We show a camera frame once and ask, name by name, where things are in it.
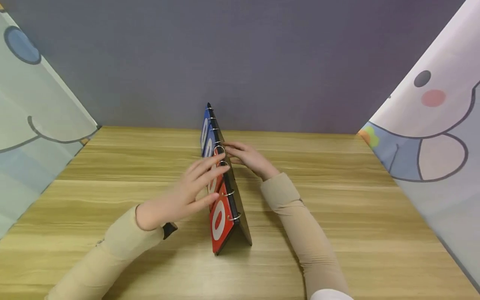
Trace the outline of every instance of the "gray wall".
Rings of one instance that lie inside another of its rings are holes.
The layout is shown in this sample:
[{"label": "gray wall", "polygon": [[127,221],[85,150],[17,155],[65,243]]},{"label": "gray wall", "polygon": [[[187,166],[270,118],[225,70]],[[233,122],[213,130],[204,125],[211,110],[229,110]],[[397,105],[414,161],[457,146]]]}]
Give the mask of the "gray wall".
[{"label": "gray wall", "polygon": [[1,0],[101,125],[356,133],[463,0]]}]

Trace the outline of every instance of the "wooden table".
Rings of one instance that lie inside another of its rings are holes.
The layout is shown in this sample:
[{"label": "wooden table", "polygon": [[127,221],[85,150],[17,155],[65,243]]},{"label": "wooden table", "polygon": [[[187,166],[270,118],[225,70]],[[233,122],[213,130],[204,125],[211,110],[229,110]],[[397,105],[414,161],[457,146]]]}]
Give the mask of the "wooden table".
[{"label": "wooden table", "polygon": [[[480,299],[355,135],[224,132],[290,175],[357,300]],[[0,299],[42,299],[117,217],[199,157],[199,131],[104,127],[0,241]],[[303,299],[300,269],[260,181],[235,167],[253,246],[212,254],[208,212],[144,253],[106,299]]]}]

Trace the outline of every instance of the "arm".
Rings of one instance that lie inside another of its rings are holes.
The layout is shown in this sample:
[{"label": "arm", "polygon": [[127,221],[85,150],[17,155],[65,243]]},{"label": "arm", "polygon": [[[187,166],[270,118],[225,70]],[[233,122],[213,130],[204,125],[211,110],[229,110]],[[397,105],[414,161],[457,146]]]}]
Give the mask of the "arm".
[{"label": "arm", "polygon": [[229,166],[209,168],[225,157],[208,157],[193,163],[173,187],[158,198],[131,208],[99,242],[48,293],[46,300],[100,300],[122,271],[140,254],[160,243],[162,225],[194,214],[218,198],[212,193],[195,201],[198,192]]},{"label": "arm", "polygon": [[232,163],[246,165],[264,181],[262,194],[280,218],[303,269],[307,299],[351,299],[324,231],[303,204],[288,176],[280,173],[255,149],[241,143],[226,145],[227,153],[233,157]]}]

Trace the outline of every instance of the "beige sleeve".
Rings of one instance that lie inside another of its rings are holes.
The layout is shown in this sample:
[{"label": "beige sleeve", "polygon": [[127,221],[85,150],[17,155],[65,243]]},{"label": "beige sleeve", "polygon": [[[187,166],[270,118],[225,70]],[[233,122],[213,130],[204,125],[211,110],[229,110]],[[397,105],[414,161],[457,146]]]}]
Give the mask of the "beige sleeve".
[{"label": "beige sleeve", "polygon": [[307,299],[321,289],[348,294],[347,282],[324,231],[300,199],[300,194],[285,173],[262,186],[262,194],[280,218],[298,256],[305,277]]},{"label": "beige sleeve", "polygon": [[122,271],[140,254],[160,243],[163,229],[141,230],[136,207],[122,215],[99,242],[45,297],[46,300],[100,300]]}]

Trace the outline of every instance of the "pink cheek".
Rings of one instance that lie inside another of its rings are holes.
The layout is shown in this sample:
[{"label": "pink cheek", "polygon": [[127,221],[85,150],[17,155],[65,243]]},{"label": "pink cheek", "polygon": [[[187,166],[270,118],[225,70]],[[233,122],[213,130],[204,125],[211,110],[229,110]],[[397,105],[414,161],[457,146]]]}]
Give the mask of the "pink cheek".
[{"label": "pink cheek", "polygon": [[430,90],[425,92],[421,97],[421,103],[430,108],[435,108],[445,102],[446,95],[441,90]]}]

